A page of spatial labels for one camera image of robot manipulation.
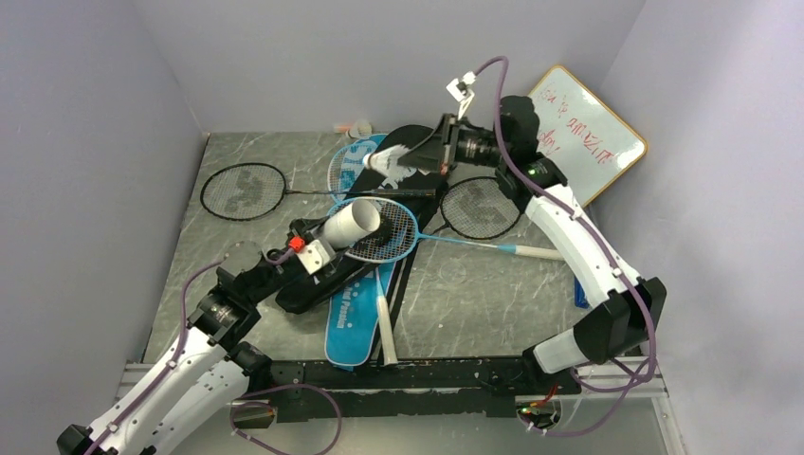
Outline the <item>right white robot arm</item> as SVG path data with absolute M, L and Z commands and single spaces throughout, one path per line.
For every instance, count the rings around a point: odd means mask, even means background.
M 614 251 L 563 171 L 539 152 L 541 122 L 532 99 L 502 98 L 494 122 L 485 129 L 445 115 L 435 128 L 393 131 L 379 149 L 392 153 L 394 171 L 409 166 L 439 173 L 457 163 L 493 169 L 502 193 L 547 235 L 578 279 L 592 310 L 523 352 L 521 381 L 527 390 L 545 392 L 558 373 L 614 361 L 641 343 L 649 346 L 647 365 L 631 376 L 649 380 L 657 369 L 656 326 L 667 297 L 665 285 L 644 278 Z

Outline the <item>white shuttlecock tube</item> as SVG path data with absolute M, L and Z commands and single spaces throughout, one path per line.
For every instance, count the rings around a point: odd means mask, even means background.
M 380 227 L 379 206 L 370 199 L 344 200 L 332 208 L 321 229 L 321 237 L 334 249 L 351 246 Z

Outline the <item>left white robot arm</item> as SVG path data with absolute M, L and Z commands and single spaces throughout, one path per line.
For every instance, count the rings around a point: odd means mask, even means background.
M 311 276 L 348 247 L 375 233 L 376 214 L 356 205 L 331 216 L 297 220 L 282 249 L 253 242 L 228 248 L 214 271 L 216 285 L 184 319 L 167 352 L 111 409 L 88 426 L 72 425 L 57 440 L 62 454 L 167 454 L 225 404 L 280 390 L 272 360 L 244 340 L 261 315 L 260 302 L 286 275 Z

